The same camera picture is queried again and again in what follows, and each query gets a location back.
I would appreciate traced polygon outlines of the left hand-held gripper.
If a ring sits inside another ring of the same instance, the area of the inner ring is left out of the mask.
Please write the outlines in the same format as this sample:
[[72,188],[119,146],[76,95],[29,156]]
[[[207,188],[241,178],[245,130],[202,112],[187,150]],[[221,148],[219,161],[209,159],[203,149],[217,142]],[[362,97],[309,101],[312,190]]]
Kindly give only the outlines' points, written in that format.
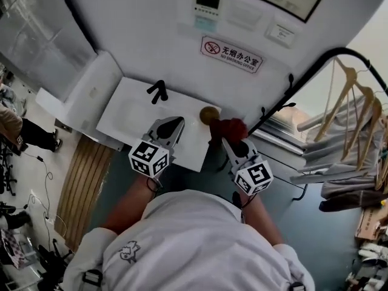
[[156,178],[175,159],[174,147],[185,127],[182,116],[157,119],[142,138],[132,145],[129,160],[132,170]]

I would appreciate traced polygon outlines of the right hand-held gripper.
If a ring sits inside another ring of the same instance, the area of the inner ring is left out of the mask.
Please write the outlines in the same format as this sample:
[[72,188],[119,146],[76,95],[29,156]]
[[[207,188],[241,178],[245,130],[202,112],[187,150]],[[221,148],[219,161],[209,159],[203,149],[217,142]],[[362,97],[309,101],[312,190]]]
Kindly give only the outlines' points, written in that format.
[[245,138],[237,144],[230,144],[222,138],[222,144],[231,164],[233,182],[247,196],[256,195],[268,188],[274,179],[272,170],[251,140]]

